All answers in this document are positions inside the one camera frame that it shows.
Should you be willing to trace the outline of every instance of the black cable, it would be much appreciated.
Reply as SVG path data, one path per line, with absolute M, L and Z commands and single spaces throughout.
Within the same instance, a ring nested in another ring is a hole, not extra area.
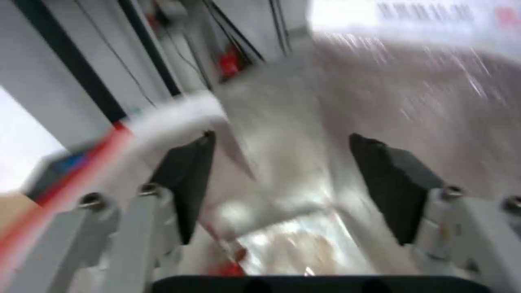
M 121 65 L 123 65 L 123 68 L 127 71 L 127 73 L 130 75 L 130 77 L 134 80 L 135 84 L 138 86 L 139 88 L 139 91 L 141 92 L 141 94 L 143 95 L 143 97 L 154 107 L 154 108 L 157 108 L 156 105 L 150 100 L 150 98 L 146 95 L 145 93 L 145 90 L 143 89 L 143 87 L 141 86 L 141 84 L 138 82 L 138 79 L 134 76 L 134 74 L 132 74 L 132 72 L 130 71 L 130 68 L 128 68 L 127 64 L 125 64 L 125 62 L 123 62 L 123 60 L 121 59 L 121 57 L 118 55 L 118 53 L 116 52 L 116 50 L 111 46 L 111 44 L 109 43 L 109 41 L 107 40 L 107 38 L 103 35 L 103 33 L 101 32 L 101 29 L 96 25 L 96 23 L 94 22 L 94 20 L 91 18 L 91 16 L 89 15 L 89 13 L 87 13 L 87 11 L 85 10 L 85 8 L 83 7 L 83 5 L 81 5 L 81 3 L 78 1 L 78 0 L 74 0 L 74 2 L 76 3 L 76 5 L 80 8 L 81 12 L 85 15 L 85 17 L 87 17 L 87 19 L 89 20 L 89 22 L 92 24 L 92 26 L 94 27 L 94 29 L 96 30 L 96 32 L 98 32 L 98 34 L 100 35 L 101 39 L 105 42 L 105 44 L 108 46 L 108 48 L 112 51 L 112 53 L 116 56 L 116 58 L 118 58 L 119 62 L 121 63 Z
M 186 59 L 183 54 L 181 54 L 181 51 L 179 51 L 179 48 L 177 47 L 176 43 L 173 41 L 173 38 L 172 36 L 170 35 L 170 33 L 168 32 L 168 30 L 161 25 L 161 28 L 163 29 L 163 31 L 166 33 L 166 35 L 168 36 L 168 38 L 170 39 L 170 42 L 172 43 L 173 47 L 176 49 L 176 52 L 177 54 L 179 55 L 179 57 L 181 57 L 181 59 L 183 59 L 183 61 L 186 62 L 186 64 L 188 64 L 190 67 L 192 67 L 192 69 L 195 71 L 195 73 L 197 73 L 197 76 L 199 77 L 199 80 L 203 83 L 203 84 L 206 84 L 206 82 L 204 82 L 204 78 L 201 74 L 201 72 L 199 71 L 199 69 L 193 64 L 191 63 L 190 61 L 188 61 L 188 59 Z

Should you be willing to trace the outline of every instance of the white wall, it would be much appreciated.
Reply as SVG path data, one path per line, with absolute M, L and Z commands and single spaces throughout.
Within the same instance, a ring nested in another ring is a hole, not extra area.
M 109 121 L 11 1 L 0 22 L 2 87 L 66 148 L 103 136 Z
M 0 87 L 0 193 L 19 189 L 44 156 L 65 148 Z

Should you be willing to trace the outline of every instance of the white panel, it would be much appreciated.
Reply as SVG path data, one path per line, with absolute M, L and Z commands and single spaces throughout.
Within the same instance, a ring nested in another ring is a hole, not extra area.
M 103 136 L 109 121 L 11 1 L 0 22 L 0 84 L 66 148 Z
M 78 3 L 69 0 L 45 1 L 123 110 L 131 115 L 150 107 L 151 103 L 168 99 L 166 86 L 129 27 L 123 12 L 117 7 L 117 2 L 91 0 Z
M 269 1 L 214 0 L 267 62 L 283 56 Z

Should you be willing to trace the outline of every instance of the metal bolt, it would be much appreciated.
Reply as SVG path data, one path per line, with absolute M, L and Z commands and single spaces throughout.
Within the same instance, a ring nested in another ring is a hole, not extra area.
M 505 210 L 513 213 L 521 213 L 521 196 L 509 196 L 503 202 Z
M 105 207 L 103 196 L 98 192 L 85 194 L 78 202 L 78 208 L 99 211 Z
M 147 196 L 158 196 L 159 195 L 159 184 L 157 183 L 147 183 L 141 186 L 140 192 L 138 194 L 141 197 Z
M 443 187 L 441 198 L 443 200 L 454 200 L 464 196 L 464 192 L 458 186 L 448 185 Z

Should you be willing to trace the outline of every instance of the metal frame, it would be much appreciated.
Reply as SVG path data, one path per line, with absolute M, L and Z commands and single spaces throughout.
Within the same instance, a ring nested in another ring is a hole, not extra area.
M 67 292 L 78 269 L 99 263 L 109 235 L 117 228 L 119 210 L 99 194 L 88 194 L 84 199 L 89 197 L 94 200 L 53 219 L 7 293 Z

